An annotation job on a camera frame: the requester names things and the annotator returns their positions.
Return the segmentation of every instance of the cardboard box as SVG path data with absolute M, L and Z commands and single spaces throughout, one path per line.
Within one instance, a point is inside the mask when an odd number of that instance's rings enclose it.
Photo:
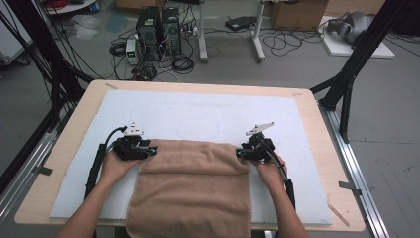
M 385 0 L 330 0 L 325 16 L 341 17 L 346 12 L 377 14 Z
M 166 4 L 166 0 L 116 0 L 117 8 L 124 10 L 139 10 L 144 6 L 159 6 L 160 9 Z
M 279 30 L 317 31 L 329 0 L 301 0 L 289 5 L 275 3 L 271 11 L 272 26 Z
M 273 2 L 266 2 L 265 7 L 263 8 L 263 15 L 264 16 L 271 16 L 272 6 L 274 5 Z

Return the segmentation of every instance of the white paper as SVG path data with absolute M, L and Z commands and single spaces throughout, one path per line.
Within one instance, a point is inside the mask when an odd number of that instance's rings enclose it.
M 297 213 L 304 224 L 332 224 L 313 157 L 293 98 L 110 90 L 92 121 L 64 178 L 51 217 L 70 217 L 83 201 L 98 145 L 117 127 L 135 122 L 144 139 L 230 143 L 241 147 L 255 124 L 275 122 L 263 131 L 272 138 L 293 180 Z M 121 137 L 116 133 L 110 142 Z M 101 218 L 124 219 L 133 193 L 133 168 L 113 188 Z M 252 222 L 276 223 L 269 193 L 257 172 L 250 172 Z

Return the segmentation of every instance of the gray floor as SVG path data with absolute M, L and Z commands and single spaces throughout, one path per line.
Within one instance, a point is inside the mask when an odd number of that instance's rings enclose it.
M 115 17 L 106 7 L 95 17 L 102 19 L 101 33 L 93 40 L 70 38 L 72 45 L 98 74 L 112 72 L 110 42 L 134 27 L 128 21 L 124 30 L 111 33 L 109 19 Z M 225 18 L 206 21 L 207 26 L 224 29 Z M 417 54 L 420 45 L 397 41 Z M 178 75 L 180 83 L 211 83 L 272 87 L 310 88 L 334 76 L 348 58 L 330 57 L 321 43 L 304 43 L 285 57 L 274 56 L 263 46 L 266 60 L 256 63 L 254 48 L 247 36 L 211 35 L 207 38 L 210 58 L 207 64 L 193 55 L 195 69 Z M 419 57 L 385 42 L 396 54 L 394 59 L 371 59 L 354 85 L 349 138 L 371 194 L 391 237 L 418 237 L 420 233 L 420 67 Z M 123 60 L 118 74 L 130 75 Z M 16 156 L 49 110 L 48 94 L 33 64 L 11 65 L 0 71 L 0 173 Z M 156 81 L 177 82 L 168 73 Z M 0 226 L 0 237 L 49 237 L 59 227 L 19 225 L 13 221 L 19 201 Z M 100 237 L 113 237 L 110 228 L 100 229 Z M 311 232 L 312 237 L 369 237 L 362 233 Z

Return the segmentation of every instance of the forearm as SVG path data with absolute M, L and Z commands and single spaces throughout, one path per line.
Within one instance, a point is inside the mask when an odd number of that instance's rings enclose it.
M 56 237 L 91 238 L 111 185 L 98 183 Z
M 270 187 L 272 199 L 274 201 L 277 214 L 278 232 L 281 238 L 300 238 L 309 237 L 302 222 L 297 216 L 285 189 L 278 185 Z

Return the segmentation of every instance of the human hand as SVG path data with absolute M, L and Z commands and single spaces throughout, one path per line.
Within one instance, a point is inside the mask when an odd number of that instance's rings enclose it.
M 101 178 L 99 179 L 98 185 L 114 185 L 131 167 L 139 162 L 139 160 L 122 161 L 114 151 L 108 152 L 102 164 Z
M 278 159 L 284 165 L 284 170 L 287 172 L 286 162 L 283 158 L 279 155 Z M 250 163 L 253 164 L 257 171 L 259 172 L 260 178 L 266 184 L 268 189 L 272 189 L 274 187 L 284 186 L 284 177 L 281 174 L 280 168 L 277 164 L 269 162 L 266 164 L 262 164 L 259 161 L 251 161 Z

